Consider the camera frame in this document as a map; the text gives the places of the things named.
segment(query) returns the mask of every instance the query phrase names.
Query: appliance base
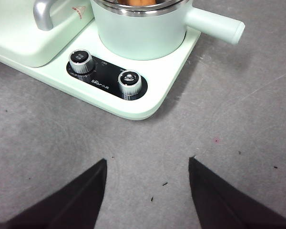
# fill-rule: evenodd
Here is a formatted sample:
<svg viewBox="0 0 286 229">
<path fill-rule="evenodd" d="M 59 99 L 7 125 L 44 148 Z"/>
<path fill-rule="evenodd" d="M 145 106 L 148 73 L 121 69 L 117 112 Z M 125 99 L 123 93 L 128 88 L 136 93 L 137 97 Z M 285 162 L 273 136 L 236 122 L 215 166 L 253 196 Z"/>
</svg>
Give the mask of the appliance base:
<svg viewBox="0 0 286 229">
<path fill-rule="evenodd" d="M 129 60 L 113 54 L 103 45 L 93 20 L 47 65 L 31 68 L 1 54 L 0 62 L 114 115 L 143 120 L 160 107 L 199 36 L 199 31 L 188 28 L 183 43 L 173 53 L 149 61 Z M 137 71 L 147 80 L 146 94 L 140 99 L 127 101 L 70 76 L 66 64 L 70 53 L 77 49 L 86 49 L 93 56 Z"/>
</svg>

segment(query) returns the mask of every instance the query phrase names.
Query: pot handle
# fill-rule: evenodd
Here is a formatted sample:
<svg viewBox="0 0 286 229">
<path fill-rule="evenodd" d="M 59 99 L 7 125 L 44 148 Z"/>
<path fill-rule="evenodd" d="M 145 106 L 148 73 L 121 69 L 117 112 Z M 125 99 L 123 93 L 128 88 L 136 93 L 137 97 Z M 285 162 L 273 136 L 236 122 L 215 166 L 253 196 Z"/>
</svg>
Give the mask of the pot handle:
<svg viewBox="0 0 286 229">
<path fill-rule="evenodd" d="M 243 35 L 245 24 L 241 21 L 191 7 L 185 16 L 186 25 L 221 39 L 237 44 Z"/>
</svg>

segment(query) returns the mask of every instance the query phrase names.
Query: gray carpet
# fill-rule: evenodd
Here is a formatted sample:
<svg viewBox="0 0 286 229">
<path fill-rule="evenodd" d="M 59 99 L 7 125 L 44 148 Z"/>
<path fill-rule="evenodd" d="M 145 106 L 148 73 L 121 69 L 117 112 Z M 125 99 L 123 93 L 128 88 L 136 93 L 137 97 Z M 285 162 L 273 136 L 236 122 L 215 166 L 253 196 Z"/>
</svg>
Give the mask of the gray carpet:
<svg viewBox="0 0 286 229">
<path fill-rule="evenodd" d="M 0 63 L 0 221 L 106 158 L 97 229 L 199 229 L 187 172 L 193 155 L 286 217 L 286 0 L 194 4 L 244 21 L 244 35 L 237 46 L 202 35 L 143 121 Z"/>
</svg>

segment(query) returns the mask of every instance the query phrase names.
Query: cooking pot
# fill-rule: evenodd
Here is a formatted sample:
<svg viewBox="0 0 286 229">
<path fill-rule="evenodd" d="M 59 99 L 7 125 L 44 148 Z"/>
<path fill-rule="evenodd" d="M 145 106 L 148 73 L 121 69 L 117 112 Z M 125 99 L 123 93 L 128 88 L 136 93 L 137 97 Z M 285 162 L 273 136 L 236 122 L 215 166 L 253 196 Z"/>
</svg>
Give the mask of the cooking pot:
<svg viewBox="0 0 286 229">
<path fill-rule="evenodd" d="M 91 0 L 103 44 L 128 59 L 152 60 L 176 50 L 187 26 L 231 44 L 237 44 L 243 34 L 244 23 L 194 8 L 193 0 L 160 1 L 149 6 L 126 6 Z"/>
</svg>

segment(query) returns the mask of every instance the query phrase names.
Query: control knob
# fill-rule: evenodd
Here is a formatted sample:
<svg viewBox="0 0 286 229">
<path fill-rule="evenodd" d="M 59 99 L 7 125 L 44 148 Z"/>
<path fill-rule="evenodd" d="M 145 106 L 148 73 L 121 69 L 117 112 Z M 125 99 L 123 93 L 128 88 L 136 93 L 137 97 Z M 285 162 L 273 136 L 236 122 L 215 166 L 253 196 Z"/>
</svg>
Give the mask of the control knob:
<svg viewBox="0 0 286 229">
<path fill-rule="evenodd" d="M 73 51 L 69 56 L 69 62 L 73 71 L 78 74 L 88 73 L 94 68 L 93 58 L 85 49 Z"/>
<path fill-rule="evenodd" d="M 119 74 L 119 88 L 124 95 L 133 96 L 140 92 L 142 80 L 139 73 L 133 70 L 126 70 Z"/>
</svg>

